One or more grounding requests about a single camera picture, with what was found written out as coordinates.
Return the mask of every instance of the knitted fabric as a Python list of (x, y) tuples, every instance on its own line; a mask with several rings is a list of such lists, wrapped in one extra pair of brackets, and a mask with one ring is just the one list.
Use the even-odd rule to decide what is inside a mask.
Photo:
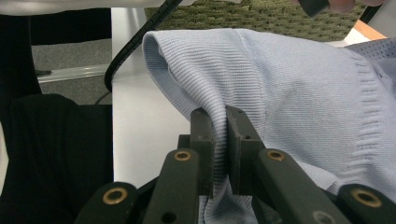
[(169, 101), (186, 118), (202, 107), (213, 120), (215, 198), (201, 199), (201, 223), (257, 223), (226, 175), (226, 105), (246, 111), (264, 144), (287, 151), (321, 188), (359, 183), (396, 201), (396, 102), (374, 62), (249, 30), (150, 32), (143, 48)]

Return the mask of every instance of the white table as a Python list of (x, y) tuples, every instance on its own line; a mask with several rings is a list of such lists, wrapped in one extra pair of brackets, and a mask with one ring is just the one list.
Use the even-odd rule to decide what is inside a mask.
[[(142, 8), (112, 8), (111, 14), (114, 57), (146, 17)], [(151, 80), (137, 49), (113, 78), (115, 181), (139, 188), (156, 177), (182, 133), (190, 133), (190, 123)]]

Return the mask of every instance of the floor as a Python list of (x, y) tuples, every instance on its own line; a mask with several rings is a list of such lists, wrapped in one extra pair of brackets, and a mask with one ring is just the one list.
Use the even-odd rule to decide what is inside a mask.
[[(33, 46), (36, 70), (57, 70), (111, 62), (111, 39), (77, 44)], [(79, 105), (93, 105), (107, 92), (103, 76), (40, 84), (44, 93), (61, 94)], [(101, 104), (111, 104), (111, 94)]]

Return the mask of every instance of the black cable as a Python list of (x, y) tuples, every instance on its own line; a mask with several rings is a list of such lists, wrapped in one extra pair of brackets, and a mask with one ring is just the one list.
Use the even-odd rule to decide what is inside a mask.
[(132, 37), (132, 39), (120, 50), (113, 61), (108, 66), (105, 73), (105, 85), (109, 91), (112, 91), (111, 80), (114, 74), (119, 70), (125, 60), (134, 52), (143, 41), (143, 36), (148, 32), (155, 30), (166, 17), (171, 14), (182, 0), (165, 0), (158, 10), (146, 21), (142, 28)]
[(95, 102), (95, 104), (96, 104), (96, 105), (99, 105), (99, 103), (100, 103), (103, 99), (105, 99), (105, 97), (107, 97), (110, 93), (111, 93), (111, 92), (108, 91), (108, 92), (106, 92), (105, 94), (103, 94), (101, 97), (99, 97), (99, 99)]
[(367, 7), (363, 14), (361, 14), (360, 20), (366, 24), (369, 23), (369, 21), (373, 18), (375, 13), (381, 8), (382, 5), (379, 5), (377, 7)]

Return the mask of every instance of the hand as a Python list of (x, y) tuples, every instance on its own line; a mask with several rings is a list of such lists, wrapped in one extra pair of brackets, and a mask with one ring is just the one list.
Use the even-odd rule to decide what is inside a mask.
[[(297, 3), (298, 0), (290, 0), (292, 3)], [(330, 11), (338, 13), (347, 13), (355, 6), (354, 0), (328, 0), (330, 4)], [(371, 7), (376, 7), (383, 4), (387, 0), (361, 0), (364, 4)]]

